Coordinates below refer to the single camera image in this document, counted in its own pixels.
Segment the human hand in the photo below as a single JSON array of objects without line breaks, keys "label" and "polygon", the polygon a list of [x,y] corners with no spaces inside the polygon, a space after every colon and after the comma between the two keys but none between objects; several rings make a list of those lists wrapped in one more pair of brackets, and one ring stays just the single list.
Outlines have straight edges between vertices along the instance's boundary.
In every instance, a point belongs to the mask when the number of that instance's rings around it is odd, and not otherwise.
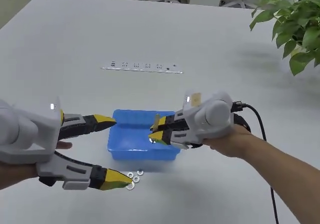
[{"label": "human hand", "polygon": [[[58,141],[56,149],[70,149],[72,144],[69,142]],[[10,165],[0,162],[0,190],[20,181],[37,177],[35,164]]]},{"label": "human hand", "polygon": [[203,144],[225,156],[244,158],[247,148],[255,139],[258,138],[243,126],[235,125],[234,131],[229,135],[218,139],[204,140]]}]

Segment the white table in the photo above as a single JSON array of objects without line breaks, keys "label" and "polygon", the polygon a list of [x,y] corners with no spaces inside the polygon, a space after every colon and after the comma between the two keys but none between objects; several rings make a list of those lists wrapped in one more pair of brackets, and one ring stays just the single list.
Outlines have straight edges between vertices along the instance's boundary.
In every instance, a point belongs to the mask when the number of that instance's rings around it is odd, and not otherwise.
[{"label": "white table", "polygon": [[[1,98],[37,103],[60,95],[66,113],[112,115],[118,108],[178,110],[186,89],[224,89],[259,110],[272,144],[319,168],[319,98],[286,84],[272,24],[250,33],[250,20],[243,9],[32,0],[0,30]],[[175,62],[185,73],[100,69],[114,59]],[[260,135],[254,115],[242,115]],[[114,167],[107,133],[76,138],[63,153]],[[0,199],[6,224],[274,223],[266,182],[245,162],[206,147],[179,154],[168,173],[145,173],[133,191],[64,191],[34,179],[0,191]],[[297,223],[276,202],[280,222]]]}]

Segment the blue plastic tray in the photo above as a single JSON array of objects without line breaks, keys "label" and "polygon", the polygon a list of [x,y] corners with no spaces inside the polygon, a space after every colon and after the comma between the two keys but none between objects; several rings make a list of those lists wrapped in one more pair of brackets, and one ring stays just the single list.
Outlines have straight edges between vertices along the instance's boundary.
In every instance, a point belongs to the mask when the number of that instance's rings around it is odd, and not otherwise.
[{"label": "blue plastic tray", "polygon": [[180,149],[151,143],[148,135],[156,114],[173,115],[173,111],[115,110],[117,124],[110,129],[108,151],[115,160],[174,160]]}]

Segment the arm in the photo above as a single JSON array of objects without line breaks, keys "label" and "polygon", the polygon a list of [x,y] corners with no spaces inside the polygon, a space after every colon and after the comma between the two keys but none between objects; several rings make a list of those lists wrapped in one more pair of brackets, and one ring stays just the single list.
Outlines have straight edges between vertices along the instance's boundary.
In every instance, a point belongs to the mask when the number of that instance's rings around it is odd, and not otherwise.
[{"label": "arm", "polygon": [[[70,149],[71,143],[58,141],[57,149]],[[20,181],[37,177],[36,165],[9,165],[0,162],[0,190],[11,185],[17,184]]]},{"label": "arm", "polygon": [[249,163],[272,186],[301,224],[320,222],[320,171],[251,135],[241,126],[211,149]]}]

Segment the metal washer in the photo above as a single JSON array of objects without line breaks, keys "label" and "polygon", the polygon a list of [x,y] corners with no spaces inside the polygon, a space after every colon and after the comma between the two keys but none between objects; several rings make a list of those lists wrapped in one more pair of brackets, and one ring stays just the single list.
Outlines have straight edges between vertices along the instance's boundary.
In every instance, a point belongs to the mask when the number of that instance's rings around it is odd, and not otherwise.
[{"label": "metal washer", "polygon": [[139,181],[140,181],[140,177],[139,176],[134,176],[133,178],[132,178],[132,181],[134,182],[134,183],[138,183]]},{"label": "metal washer", "polygon": [[131,184],[127,185],[126,188],[128,190],[133,190],[133,188],[135,187],[134,185],[135,185],[134,182],[131,182]]},{"label": "metal washer", "polygon": [[132,179],[134,177],[134,173],[133,172],[128,172],[127,177]]},{"label": "metal washer", "polygon": [[143,175],[144,174],[143,170],[137,170],[136,172],[137,172],[138,175]]}]

